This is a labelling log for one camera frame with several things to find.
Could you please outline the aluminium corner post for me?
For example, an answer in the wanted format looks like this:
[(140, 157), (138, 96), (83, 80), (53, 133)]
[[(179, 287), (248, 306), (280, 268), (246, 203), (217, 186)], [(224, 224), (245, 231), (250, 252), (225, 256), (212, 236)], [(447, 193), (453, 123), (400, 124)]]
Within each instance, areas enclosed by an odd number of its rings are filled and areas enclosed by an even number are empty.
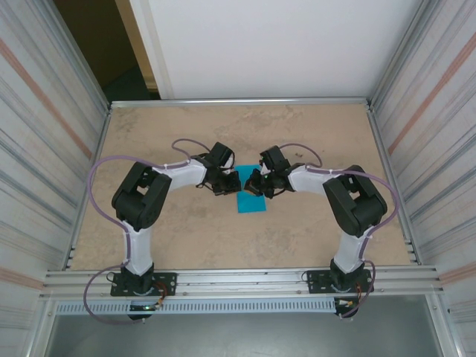
[(54, 32), (60, 37), (61, 43), (65, 46), (66, 57), (71, 63), (74, 73), (78, 76), (95, 106), (108, 113), (110, 111), (110, 103), (106, 99), (99, 82), (94, 76), (78, 44), (74, 40), (74, 37), (57, 9), (57, 6), (54, 4), (53, 0), (45, 0), (45, 2), (48, 12), (53, 18), (53, 23), (57, 28)]
[(373, 90), (372, 94), (368, 97), (367, 102), (370, 106), (375, 106), (378, 99), (382, 97), (387, 86), (389, 86), (393, 78), (396, 76), (400, 62), (403, 61), (406, 54), (405, 52), (411, 47), (411, 40), (416, 36), (417, 28), (422, 22), (422, 18), (429, 11), (431, 0), (419, 0), (416, 12), (410, 20), (399, 44), (396, 47), (387, 68), (383, 72), (378, 84)]

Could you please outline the blue cloth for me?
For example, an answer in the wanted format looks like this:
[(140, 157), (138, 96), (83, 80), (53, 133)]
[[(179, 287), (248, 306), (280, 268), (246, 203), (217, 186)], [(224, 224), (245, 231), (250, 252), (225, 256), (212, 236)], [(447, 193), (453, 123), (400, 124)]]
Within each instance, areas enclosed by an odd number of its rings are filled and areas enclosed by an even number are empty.
[(239, 165), (235, 170), (239, 173), (239, 179), (242, 183), (242, 190), (237, 193), (237, 211), (238, 213), (257, 213), (266, 211), (266, 202), (263, 196), (253, 196), (244, 191), (244, 184), (254, 169), (258, 165)]

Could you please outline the wide aluminium mounting rail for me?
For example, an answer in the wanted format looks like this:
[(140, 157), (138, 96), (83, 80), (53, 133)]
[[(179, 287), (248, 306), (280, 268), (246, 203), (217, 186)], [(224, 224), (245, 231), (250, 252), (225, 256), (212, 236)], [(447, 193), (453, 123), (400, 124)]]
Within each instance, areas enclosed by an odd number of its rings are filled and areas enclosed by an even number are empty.
[[(307, 295), (305, 268), (178, 270), (175, 298), (284, 298)], [(93, 271), (47, 274), (41, 299), (79, 300)], [(378, 266), (375, 295), (443, 293), (433, 266)]]

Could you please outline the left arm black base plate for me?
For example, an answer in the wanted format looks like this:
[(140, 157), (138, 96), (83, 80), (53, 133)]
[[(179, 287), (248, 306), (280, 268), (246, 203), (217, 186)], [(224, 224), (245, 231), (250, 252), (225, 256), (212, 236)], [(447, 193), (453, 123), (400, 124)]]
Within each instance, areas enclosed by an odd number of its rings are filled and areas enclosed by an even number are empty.
[(142, 277), (125, 273), (110, 273), (106, 279), (111, 283), (113, 297), (160, 297), (174, 296), (176, 293), (176, 273), (153, 272)]

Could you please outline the aluminium frame rail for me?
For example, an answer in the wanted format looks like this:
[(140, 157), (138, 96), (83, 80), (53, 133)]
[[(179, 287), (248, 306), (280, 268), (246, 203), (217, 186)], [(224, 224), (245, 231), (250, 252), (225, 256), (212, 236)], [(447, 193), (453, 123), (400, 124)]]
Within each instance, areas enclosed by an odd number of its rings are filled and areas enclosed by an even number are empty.
[(405, 208), (405, 202), (403, 200), (402, 194), (400, 193), (399, 185), (396, 180), (396, 175), (393, 171), (393, 167), (390, 162), (390, 155), (384, 145), (384, 141), (382, 139), (382, 135), (377, 124), (376, 114), (371, 108), (367, 110), (367, 118), (369, 120), (370, 128), (372, 130), (373, 137), (376, 142), (376, 147), (379, 152), (379, 157), (382, 162), (382, 166), (384, 168), (385, 176), (389, 184), (396, 191), (397, 202), (399, 203), (398, 220), (405, 241), (405, 245), (407, 246), (407, 248), (409, 248), (408, 255), (410, 262), (411, 264), (420, 266), (422, 265), (422, 262), (419, 257), (419, 249), (417, 248), (414, 242), (414, 230), (411, 226), (411, 221)]
[[(94, 166), (94, 164), (97, 162), (97, 160), (100, 158), (101, 152), (103, 150), (104, 141), (106, 139), (107, 130), (109, 128), (109, 123), (110, 123), (111, 116), (112, 116), (111, 113), (112, 113), (112, 109), (109, 109), (109, 111), (107, 113), (107, 116), (105, 117), (105, 120), (103, 122), (103, 125), (101, 126), (101, 131), (100, 131), (100, 136), (99, 136), (98, 141), (97, 141), (97, 146), (96, 146), (96, 148), (93, 152), (93, 156), (91, 157), (91, 160), (89, 162), (90, 163), (90, 168), (92, 168)], [(74, 225), (72, 227), (71, 238), (69, 240), (69, 245), (67, 247), (67, 250), (65, 251), (64, 260), (62, 262), (62, 267), (60, 268), (60, 271), (68, 270), (71, 266), (71, 261), (74, 258), (74, 252), (75, 252), (75, 249), (76, 249), (77, 241), (78, 241), (80, 231), (81, 231), (81, 226), (82, 226), (82, 223), (83, 223), (83, 218), (84, 218), (86, 208), (87, 208), (87, 204), (88, 204), (88, 201), (89, 201), (88, 189), (87, 189), (87, 183), (88, 183), (87, 178), (86, 178), (85, 184), (84, 184), (83, 195), (81, 196), (81, 201), (80, 201), (80, 203), (78, 205), (78, 208), (77, 208), (77, 214), (75, 216)]]
[(296, 98), (237, 98), (237, 99), (187, 99), (187, 100), (123, 100), (112, 101), (111, 109), (159, 108), (195, 106), (267, 106), (267, 105), (332, 105), (364, 104), (365, 97), (296, 97)]

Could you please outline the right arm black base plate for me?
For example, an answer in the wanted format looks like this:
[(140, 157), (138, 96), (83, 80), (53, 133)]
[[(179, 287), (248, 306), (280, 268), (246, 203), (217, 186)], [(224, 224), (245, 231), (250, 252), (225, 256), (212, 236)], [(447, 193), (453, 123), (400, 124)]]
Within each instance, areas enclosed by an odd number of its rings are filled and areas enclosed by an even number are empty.
[(356, 293), (358, 287), (362, 292), (374, 291), (374, 288), (370, 286), (372, 273), (368, 269), (349, 274), (331, 270), (309, 270), (304, 276), (310, 294), (351, 294)]

